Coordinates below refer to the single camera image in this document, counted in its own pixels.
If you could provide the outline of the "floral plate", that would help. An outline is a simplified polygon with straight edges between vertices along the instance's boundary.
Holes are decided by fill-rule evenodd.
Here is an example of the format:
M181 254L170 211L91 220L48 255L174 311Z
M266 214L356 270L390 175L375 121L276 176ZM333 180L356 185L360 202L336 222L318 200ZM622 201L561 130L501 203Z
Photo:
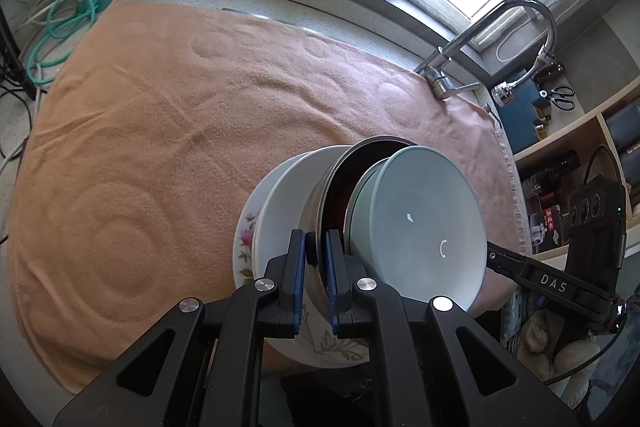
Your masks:
M232 248L232 274L235 287L241 287L254 279L253 235L262 206L276 185L283 170L273 169L250 193L236 224Z

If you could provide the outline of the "light blue ceramic bowl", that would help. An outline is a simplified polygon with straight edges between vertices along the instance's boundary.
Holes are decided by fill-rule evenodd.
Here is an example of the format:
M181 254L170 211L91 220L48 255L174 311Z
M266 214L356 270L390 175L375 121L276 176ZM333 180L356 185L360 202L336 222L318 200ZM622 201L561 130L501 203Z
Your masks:
M345 243L369 277L402 297L444 296L470 309L486 270L475 193L442 153L413 145L382 161L349 203Z

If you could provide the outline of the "plain white plate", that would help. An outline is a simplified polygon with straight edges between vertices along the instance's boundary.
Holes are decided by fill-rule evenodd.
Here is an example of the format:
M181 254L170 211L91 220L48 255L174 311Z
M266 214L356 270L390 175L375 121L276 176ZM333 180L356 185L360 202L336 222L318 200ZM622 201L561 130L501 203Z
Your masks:
M286 253L294 229L314 231L317 206L311 199L322 176L346 150L346 145L332 145L306 153L279 176L258 213L253 235L255 275L263 277L268 261ZM299 334L293 339L270 339L268 343L281 355L318 369L338 369L369 360L367 347L333 335L328 297L323 294L319 271L312 265L305 269Z

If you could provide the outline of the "large stainless steel bowl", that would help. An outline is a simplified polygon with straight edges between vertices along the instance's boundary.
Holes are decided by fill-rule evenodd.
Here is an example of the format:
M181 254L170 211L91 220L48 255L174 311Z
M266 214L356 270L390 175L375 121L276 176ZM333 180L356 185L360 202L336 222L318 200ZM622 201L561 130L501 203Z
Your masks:
M306 238L306 293L320 315L329 321L329 299L326 297L321 275L321 244L328 230L344 231L349 199L362 176L377 162L389 158L413 142L398 136L372 136L347 147L322 174L309 196L300 217L299 228L308 228Z

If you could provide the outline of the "wooden shelf unit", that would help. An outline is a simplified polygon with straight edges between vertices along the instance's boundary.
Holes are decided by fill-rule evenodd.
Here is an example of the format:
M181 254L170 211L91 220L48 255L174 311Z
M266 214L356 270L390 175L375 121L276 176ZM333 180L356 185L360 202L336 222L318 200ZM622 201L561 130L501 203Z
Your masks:
M620 158L614 147L614 141L610 130L605 122L605 117L611 116L613 113L622 109L625 105L639 98L639 76L628 83L626 87L618 91L611 98L602 102L590 112L577 117L572 122L558 131L548 135L548 138L527 147L525 150L514 155L518 172L521 179L524 180L524 171L530 169L538 169L542 162L549 161L552 157L558 156L564 150L576 150L580 159L580 168L570 176L570 181L582 184L582 177L586 171L589 157L592 151L599 144L606 144L615 156L616 169L620 173L622 181L625 182L625 176L620 163ZM605 153L599 156L594 162L591 173L602 172L608 176L614 176L611 164ZM633 215L630 205L630 196L628 187L625 187L625 204L627 216L627 243L625 257L630 257L639 252L639 213ZM543 253L534 254L536 260L549 263L555 268L564 268L568 246L564 245L559 248L544 251Z

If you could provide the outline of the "scissors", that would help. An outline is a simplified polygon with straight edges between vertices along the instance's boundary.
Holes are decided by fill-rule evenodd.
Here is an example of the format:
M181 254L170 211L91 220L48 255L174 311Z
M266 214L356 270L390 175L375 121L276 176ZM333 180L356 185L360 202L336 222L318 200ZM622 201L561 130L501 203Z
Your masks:
M575 91L570 86L559 86L550 90L540 89L539 95L554 107L564 112L575 109Z

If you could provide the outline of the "peach towel mat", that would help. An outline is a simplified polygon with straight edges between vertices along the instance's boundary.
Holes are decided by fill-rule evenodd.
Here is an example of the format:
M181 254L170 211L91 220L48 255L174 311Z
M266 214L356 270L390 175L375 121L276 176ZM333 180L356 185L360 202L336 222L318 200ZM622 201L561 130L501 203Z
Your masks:
M447 155L491 242L529 254L513 156L485 109L291 25L117 0L39 109L8 226L16 321L81 391L179 300L233 293L250 192L292 156L393 135Z

